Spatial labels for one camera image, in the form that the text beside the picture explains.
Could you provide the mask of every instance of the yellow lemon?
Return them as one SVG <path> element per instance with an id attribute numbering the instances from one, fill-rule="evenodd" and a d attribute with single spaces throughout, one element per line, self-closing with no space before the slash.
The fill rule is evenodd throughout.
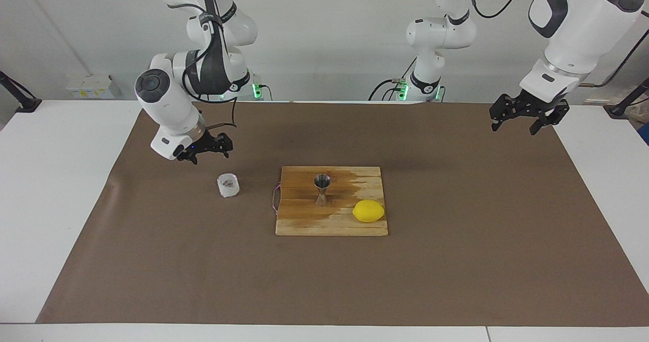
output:
<path id="1" fill-rule="evenodd" d="M 378 201 L 363 200 L 356 204 L 352 214 L 361 222 L 371 223 L 380 220 L 385 215 L 385 209 Z"/>

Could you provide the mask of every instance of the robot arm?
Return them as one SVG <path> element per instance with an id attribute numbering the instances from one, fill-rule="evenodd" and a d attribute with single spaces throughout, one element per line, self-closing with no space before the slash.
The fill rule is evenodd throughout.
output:
<path id="1" fill-rule="evenodd" d="M 461 49 L 470 46 L 477 29 L 469 16 L 470 0 L 437 0 L 446 14 L 443 18 L 417 19 L 408 26 L 407 39 L 417 52 L 417 64 L 408 77 L 408 95 L 404 100 L 430 101 L 441 79 L 444 57 L 437 49 Z"/>
<path id="2" fill-rule="evenodd" d="M 236 98 L 256 90 L 253 76 L 234 46 L 247 46 L 257 39 L 255 22 L 237 10 L 232 0 L 163 0 L 193 16 L 187 32 L 201 49 L 176 54 L 158 54 L 150 69 L 137 79 L 136 95 L 149 116 L 160 125 L 151 147 L 169 160 L 190 160 L 196 154 L 223 153 L 229 156 L 232 141 L 221 133 L 213 137 L 204 119 L 192 105 L 194 95 L 223 95 Z"/>
<path id="3" fill-rule="evenodd" d="M 538 118 L 529 129 L 532 135 L 559 124 L 569 110 L 566 94 L 630 30 L 643 4 L 644 0 L 533 0 L 529 21 L 550 44 L 522 79 L 521 94 L 503 94 L 491 107 L 494 132 L 518 116 Z"/>

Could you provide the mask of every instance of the cutting board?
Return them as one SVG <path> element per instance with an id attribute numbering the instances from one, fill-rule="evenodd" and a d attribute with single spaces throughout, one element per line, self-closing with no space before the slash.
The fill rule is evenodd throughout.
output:
<path id="1" fill-rule="evenodd" d="M 318 174 L 331 177 L 327 206 L 317 206 Z M 380 167 L 285 166 L 275 233 L 278 236 L 387 236 L 387 218 L 363 223 L 352 215 L 361 200 L 385 208 Z"/>

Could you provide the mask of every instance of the brown tabletop covering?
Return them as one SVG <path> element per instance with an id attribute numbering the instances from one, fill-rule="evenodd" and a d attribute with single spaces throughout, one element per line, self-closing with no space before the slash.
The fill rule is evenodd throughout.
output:
<path id="1" fill-rule="evenodd" d="M 649 326 L 554 130 L 493 133 L 488 108 L 241 103 L 231 158 L 198 166 L 156 155 L 141 113 L 39 322 Z M 390 235 L 274 235 L 282 166 L 380 166 Z"/>

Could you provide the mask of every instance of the jigger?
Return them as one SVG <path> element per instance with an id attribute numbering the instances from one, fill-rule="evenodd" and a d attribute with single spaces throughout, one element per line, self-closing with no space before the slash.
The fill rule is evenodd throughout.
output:
<path id="1" fill-rule="evenodd" d="M 318 189 L 318 199 L 315 201 L 315 204 L 317 206 L 327 206 L 329 202 L 327 201 L 325 192 L 329 185 L 331 185 L 331 178 L 326 174 L 319 174 L 315 177 L 313 183 L 315 183 L 315 187 Z"/>

